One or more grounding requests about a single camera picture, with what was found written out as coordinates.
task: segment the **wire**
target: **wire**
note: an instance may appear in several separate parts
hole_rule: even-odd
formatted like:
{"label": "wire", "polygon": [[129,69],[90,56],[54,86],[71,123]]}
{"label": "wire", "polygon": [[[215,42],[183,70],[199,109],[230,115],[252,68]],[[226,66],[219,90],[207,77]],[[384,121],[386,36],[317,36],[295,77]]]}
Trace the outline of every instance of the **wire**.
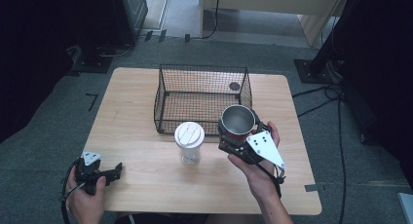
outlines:
{"label": "wire", "polygon": [[346,173],[346,164],[344,163],[343,136],[341,133],[341,98],[338,99],[338,137],[339,137],[339,144],[340,144],[341,167],[343,170],[343,197],[341,201],[341,212],[340,212],[340,221],[339,221],[339,223],[341,224],[343,223],[344,209],[345,209],[346,197],[347,197],[347,194],[346,194],[347,193],[347,173]]}
{"label": "wire", "polygon": [[103,55],[103,54],[99,54],[99,56],[103,56],[103,57],[117,57],[117,56],[124,56],[125,54],[127,54],[129,51],[131,50],[131,46],[128,46],[128,49],[120,54],[115,54],[115,55]]}
{"label": "wire", "polygon": [[[340,145],[340,157],[341,157],[341,167],[342,167],[342,171],[343,171],[343,197],[342,197],[342,202],[341,202],[341,211],[340,211],[340,220],[339,220],[339,224],[343,223],[343,218],[344,218],[344,210],[345,210],[345,206],[346,206],[346,197],[347,197],[347,173],[346,173],[346,164],[344,161],[344,152],[343,152],[343,136],[342,136],[342,124],[341,124],[341,100],[344,96],[343,92],[338,93],[338,91],[336,89],[331,89],[332,86],[335,85],[330,85],[327,87],[320,87],[317,89],[313,89],[313,90],[309,90],[309,91],[305,91],[302,93],[298,93],[295,94],[293,97],[299,96],[301,94],[307,94],[307,93],[313,93],[319,90],[324,90],[324,94],[325,96],[328,98],[328,100],[315,107],[312,108],[310,110],[307,110],[306,112],[304,112],[301,115],[298,115],[298,117],[303,116],[304,114],[308,114],[310,112],[312,112],[313,110],[316,110],[320,107],[322,107],[323,105],[332,102],[334,100],[338,100],[338,137],[339,137],[339,145]],[[336,96],[330,96],[327,94],[328,91],[334,91],[336,93]]]}
{"label": "wire", "polygon": [[265,174],[267,174],[271,181],[273,181],[274,185],[276,186],[276,190],[277,193],[279,194],[279,196],[282,196],[282,192],[281,192],[281,187],[280,184],[283,184],[284,180],[285,180],[285,176],[284,176],[284,170],[281,169],[282,173],[279,174],[279,170],[278,167],[276,165],[274,165],[274,167],[276,168],[276,172],[277,172],[277,176],[274,176],[273,174],[271,174],[270,172],[268,172],[265,168],[263,168],[259,163],[257,163],[252,157],[251,155],[249,155],[249,153],[247,151],[245,151],[246,155],[249,157],[250,160],[252,160],[252,162],[259,167]]}
{"label": "wire", "polygon": [[67,201],[67,198],[68,198],[68,196],[73,192],[73,191],[75,191],[76,189],[78,189],[78,188],[80,188],[81,187],[81,185],[78,185],[78,186],[76,186],[75,187],[75,189],[72,189],[72,190],[70,190],[67,194],[66,194],[66,185],[67,185],[67,180],[68,180],[68,178],[69,178],[69,174],[70,174],[70,171],[79,163],[79,158],[76,160],[76,161],[74,161],[73,163],[72,163],[72,165],[70,165],[70,168],[67,170],[67,172],[66,172],[66,176],[64,177],[64,180],[63,180],[63,187],[62,187],[62,189],[61,189],[61,197],[60,197],[60,201],[61,201],[61,204],[60,204],[60,210],[61,210],[61,215],[63,216],[63,220],[64,220],[64,223],[65,224],[70,224],[70,221],[69,221],[69,216],[67,215],[67,208],[66,208],[66,201]]}
{"label": "wire", "polygon": [[[318,105],[318,106],[316,106],[316,107],[313,107],[313,108],[311,108],[311,109],[309,109],[309,110],[306,110],[306,111],[304,111],[303,113],[297,115],[297,118],[299,118],[299,117],[301,117],[301,116],[303,116],[303,115],[306,115],[306,114],[308,114],[308,113],[311,113],[311,112],[313,112],[313,111],[315,111],[315,110],[317,110],[317,109],[320,109],[321,107],[323,107],[324,105],[326,105],[326,104],[328,104],[328,103],[330,103],[330,102],[332,102],[332,101],[335,101],[335,100],[340,99],[341,94],[337,92],[337,89],[332,89],[332,87],[334,87],[334,86],[337,86],[337,85],[323,86],[323,87],[319,87],[319,88],[316,88],[316,89],[313,89],[313,90],[309,90],[309,91],[305,91],[305,92],[302,92],[302,93],[294,94],[294,95],[292,96],[293,98],[294,98],[294,97],[297,97],[297,96],[299,96],[299,95],[303,95],[303,94],[308,94],[308,93],[313,93],[313,92],[316,92],[316,91],[324,90],[324,95],[328,98],[328,100],[325,101],[325,102],[323,102],[322,104],[320,104],[320,105]],[[336,96],[330,96],[330,95],[328,94],[329,91],[333,91],[333,92],[336,94]]]}
{"label": "wire", "polygon": [[218,27],[218,6],[219,6],[219,0],[216,0],[216,7],[215,7],[215,27],[213,28],[212,32],[206,36],[206,37],[202,37],[201,39],[207,39],[210,36],[213,35],[213,33],[215,33],[216,28]]}

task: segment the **stainless steel cup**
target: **stainless steel cup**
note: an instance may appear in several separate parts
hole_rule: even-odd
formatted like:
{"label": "stainless steel cup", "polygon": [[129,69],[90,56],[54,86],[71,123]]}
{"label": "stainless steel cup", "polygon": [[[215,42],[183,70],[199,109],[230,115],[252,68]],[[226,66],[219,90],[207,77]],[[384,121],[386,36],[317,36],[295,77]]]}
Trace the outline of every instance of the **stainless steel cup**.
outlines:
{"label": "stainless steel cup", "polygon": [[244,142],[255,126],[255,116],[252,111],[243,105],[228,106],[221,116],[227,136]]}

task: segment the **wire mesh basket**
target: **wire mesh basket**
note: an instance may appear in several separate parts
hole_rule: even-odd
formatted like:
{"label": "wire mesh basket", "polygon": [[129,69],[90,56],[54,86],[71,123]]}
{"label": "wire mesh basket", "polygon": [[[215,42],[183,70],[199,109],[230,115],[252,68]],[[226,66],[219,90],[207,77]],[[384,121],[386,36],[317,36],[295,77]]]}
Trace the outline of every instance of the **wire mesh basket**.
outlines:
{"label": "wire mesh basket", "polygon": [[219,135],[218,120],[230,105],[252,107],[245,67],[162,64],[155,98],[157,132],[172,134],[184,122],[196,122],[206,135]]}

